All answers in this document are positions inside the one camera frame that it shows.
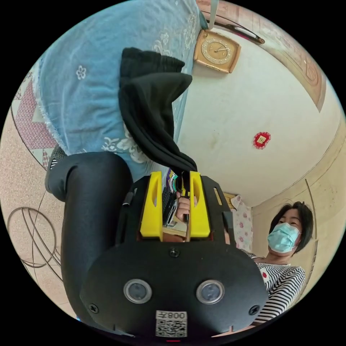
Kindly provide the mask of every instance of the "hand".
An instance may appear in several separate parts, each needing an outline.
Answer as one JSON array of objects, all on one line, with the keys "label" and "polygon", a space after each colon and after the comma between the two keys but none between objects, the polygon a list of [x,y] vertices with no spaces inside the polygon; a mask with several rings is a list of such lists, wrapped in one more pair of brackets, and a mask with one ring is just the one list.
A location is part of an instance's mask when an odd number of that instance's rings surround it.
[{"label": "hand", "polygon": [[[190,214],[190,200],[185,197],[181,197],[181,193],[177,192],[177,198],[178,198],[178,208],[176,211],[176,217],[181,222],[184,222],[184,215]],[[195,200],[195,206],[197,205],[197,198],[194,197]]]}]

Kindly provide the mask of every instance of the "black pants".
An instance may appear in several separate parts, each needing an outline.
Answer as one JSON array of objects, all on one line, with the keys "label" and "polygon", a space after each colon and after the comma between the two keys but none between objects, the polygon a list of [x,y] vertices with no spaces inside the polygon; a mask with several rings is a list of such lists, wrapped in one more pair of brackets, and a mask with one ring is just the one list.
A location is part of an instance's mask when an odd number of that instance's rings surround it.
[{"label": "black pants", "polygon": [[50,191],[65,202],[61,273],[66,294],[80,320],[100,329],[79,293],[92,263],[114,245],[120,209],[132,183],[125,161],[110,152],[71,155],[49,172]]}]

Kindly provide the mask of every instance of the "black shoe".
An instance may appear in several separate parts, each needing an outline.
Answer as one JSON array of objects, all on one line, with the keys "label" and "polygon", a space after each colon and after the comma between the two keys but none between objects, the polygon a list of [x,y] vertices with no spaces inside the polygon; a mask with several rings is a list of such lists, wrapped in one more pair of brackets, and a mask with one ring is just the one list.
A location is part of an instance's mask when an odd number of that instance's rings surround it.
[{"label": "black shoe", "polygon": [[65,158],[66,156],[67,155],[65,154],[65,152],[58,145],[56,145],[55,148],[52,151],[52,154],[51,154],[50,158],[49,158],[47,172],[46,172],[46,178],[44,180],[44,186],[45,186],[47,192],[49,192],[50,194],[51,194],[51,191],[48,189],[49,173],[54,168],[54,166],[59,161],[61,161],[63,158]]}]

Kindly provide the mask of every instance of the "patterned rug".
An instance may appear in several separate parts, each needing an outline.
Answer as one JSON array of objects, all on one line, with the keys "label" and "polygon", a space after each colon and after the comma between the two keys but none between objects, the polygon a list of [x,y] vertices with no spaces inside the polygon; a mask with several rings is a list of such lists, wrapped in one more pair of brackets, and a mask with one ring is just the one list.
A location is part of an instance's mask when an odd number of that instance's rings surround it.
[{"label": "patterned rug", "polygon": [[12,102],[17,131],[34,158],[47,169],[49,157],[57,144],[47,130],[32,90],[32,71],[24,78]]}]

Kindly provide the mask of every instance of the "red decoration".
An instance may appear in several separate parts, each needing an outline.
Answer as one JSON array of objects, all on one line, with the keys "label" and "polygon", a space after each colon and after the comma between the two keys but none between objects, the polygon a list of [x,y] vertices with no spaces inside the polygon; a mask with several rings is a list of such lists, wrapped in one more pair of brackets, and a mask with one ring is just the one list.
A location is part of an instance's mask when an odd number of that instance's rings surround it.
[{"label": "red decoration", "polygon": [[253,146],[256,149],[264,149],[270,141],[271,135],[268,132],[259,132],[253,137]]}]

